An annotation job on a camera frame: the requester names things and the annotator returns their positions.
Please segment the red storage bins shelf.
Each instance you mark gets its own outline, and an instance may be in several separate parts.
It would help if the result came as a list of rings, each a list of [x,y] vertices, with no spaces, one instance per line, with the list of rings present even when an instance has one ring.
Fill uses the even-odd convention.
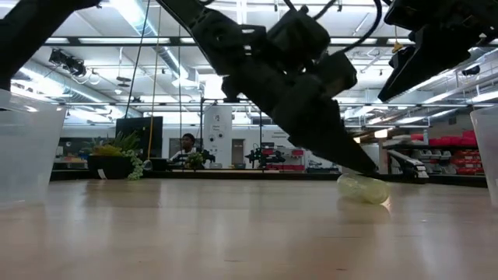
[[[480,176],[483,164],[473,131],[430,138],[427,133],[399,135],[386,141],[388,172],[414,177]]]

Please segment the black background frame stand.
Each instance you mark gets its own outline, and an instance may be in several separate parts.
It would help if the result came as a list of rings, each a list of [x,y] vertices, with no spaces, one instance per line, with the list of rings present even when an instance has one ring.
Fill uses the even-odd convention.
[[[203,135],[203,115],[206,107],[214,104],[232,107],[233,124],[232,124],[232,163],[226,169],[236,167],[238,164],[244,164],[247,168],[251,165],[245,156],[254,148],[261,145],[263,136],[263,127],[253,122],[254,117],[259,117],[261,112],[248,102],[240,101],[239,103],[228,103],[224,100],[204,100],[201,103],[200,112],[200,136],[202,149]],[[209,163],[208,168],[220,169],[220,165]]]

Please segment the person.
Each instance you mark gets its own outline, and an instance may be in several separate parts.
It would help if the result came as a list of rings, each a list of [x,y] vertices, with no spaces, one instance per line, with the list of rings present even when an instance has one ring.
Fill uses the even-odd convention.
[[[174,156],[170,158],[172,164],[184,168],[184,161],[187,156],[193,152],[201,152],[204,157],[204,169],[207,162],[214,163],[216,158],[209,151],[205,149],[200,149],[195,146],[195,137],[193,134],[184,134],[181,138],[181,150],[177,152]]]

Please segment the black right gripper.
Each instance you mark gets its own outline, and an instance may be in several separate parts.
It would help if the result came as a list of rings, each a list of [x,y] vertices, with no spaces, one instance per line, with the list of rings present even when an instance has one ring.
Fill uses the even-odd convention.
[[[387,102],[498,39],[498,0],[392,0],[384,21],[408,30],[415,44],[389,61],[392,73],[378,94]]]

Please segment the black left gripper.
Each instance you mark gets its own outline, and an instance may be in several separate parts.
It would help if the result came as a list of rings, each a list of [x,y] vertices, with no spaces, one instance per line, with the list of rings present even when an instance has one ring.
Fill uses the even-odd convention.
[[[223,78],[230,99],[244,94],[296,147],[359,173],[377,164],[345,129],[333,98],[357,83],[344,52],[329,54],[328,31],[307,6],[291,8],[270,29],[244,26],[235,40],[244,50]]]

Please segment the small green potted plant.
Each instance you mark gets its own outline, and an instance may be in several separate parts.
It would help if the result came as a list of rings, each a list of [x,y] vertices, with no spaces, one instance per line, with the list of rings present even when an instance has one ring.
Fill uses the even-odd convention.
[[[193,152],[189,154],[184,161],[184,168],[190,170],[204,169],[204,157],[201,152]]]

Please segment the clear plastic bin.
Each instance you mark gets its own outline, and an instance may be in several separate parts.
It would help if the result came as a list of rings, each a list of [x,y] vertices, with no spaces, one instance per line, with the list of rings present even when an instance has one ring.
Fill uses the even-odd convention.
[[[490,200],[498,208],[498,105],[470,113]]]
[[[0,208],[44,202],[65,115],[0,89]]]

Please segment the white pillar cabinet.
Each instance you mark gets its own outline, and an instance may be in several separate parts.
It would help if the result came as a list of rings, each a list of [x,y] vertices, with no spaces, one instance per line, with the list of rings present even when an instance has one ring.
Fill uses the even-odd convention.
[[[202,142],[204,149],[215,156],[214,163],[226,169],[232,163],[232,107],[220,104],[205,108]]]

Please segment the black aluminium table frame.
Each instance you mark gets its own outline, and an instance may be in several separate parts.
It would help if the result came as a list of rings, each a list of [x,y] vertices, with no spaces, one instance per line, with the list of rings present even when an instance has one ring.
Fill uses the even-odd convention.
[[[270,173],[250,170],[174,170],[146,171],[142,179],[195,179],[195,180],[317,180],[333,181],[340,177],[338,173]],[[397,174],[378,174],[376,179],[404,184],[442,184],[462,187],[487,188],[484,176],[470,175],[432,175],[429,178],[407,178]],[[90,180],[94,176],[88,170],[55,170],[51,172],[50,181]]]

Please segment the yellow hanging connector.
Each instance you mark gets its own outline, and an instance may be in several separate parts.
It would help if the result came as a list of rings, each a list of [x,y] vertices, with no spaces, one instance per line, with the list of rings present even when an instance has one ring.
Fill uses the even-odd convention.
[[[393,44],[393,48],[391,50],[392,54],[396,54],[404,47],[404,45],[398,40],[398,28],[396,26],[394,28],[394,31],[395,31],[395,41]]]

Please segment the black overhead rig bar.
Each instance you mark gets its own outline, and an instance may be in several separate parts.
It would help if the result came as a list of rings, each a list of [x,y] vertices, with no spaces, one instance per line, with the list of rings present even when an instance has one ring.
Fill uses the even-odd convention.
[[[269,39],[254,35],[245,35],[236,38],[215,39],[214,42],[231,46],[233,44],[259,45],[269,42]],[[414,42],[407,37],[370,37],[361,43],[361,47],[393,47],[396,43],[413,45]],[[192,37],[50,37],[44,43],[47,47],[137,47],[166,46],[166,47],[192,47],[197,41]]]

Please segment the small clear pill bottle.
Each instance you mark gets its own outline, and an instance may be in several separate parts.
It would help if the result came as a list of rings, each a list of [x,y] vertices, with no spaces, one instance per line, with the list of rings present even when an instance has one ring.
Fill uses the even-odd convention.
[[[359,174],[343,174],[337,179],[337,184],[344,198],[372,205],[386,202],[391,193],[386,182]]]

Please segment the potted succulent plant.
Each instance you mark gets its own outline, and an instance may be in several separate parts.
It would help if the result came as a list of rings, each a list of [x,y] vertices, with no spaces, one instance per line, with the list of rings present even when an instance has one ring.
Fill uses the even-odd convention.
[[[86,151],[87,166],[92,175],[101,180],[139,180],[143,176],[143,161],[135,147],[134,135],[115,138],[94,138]]]

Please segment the black monitor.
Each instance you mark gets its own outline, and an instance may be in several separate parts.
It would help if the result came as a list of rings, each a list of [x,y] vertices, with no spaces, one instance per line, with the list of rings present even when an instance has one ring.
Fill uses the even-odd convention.
[[[160,158],[163,149],[163,118],[134,117],[116,121],[116,135],[134,135],[138,140],[135,146],[144,156]]]

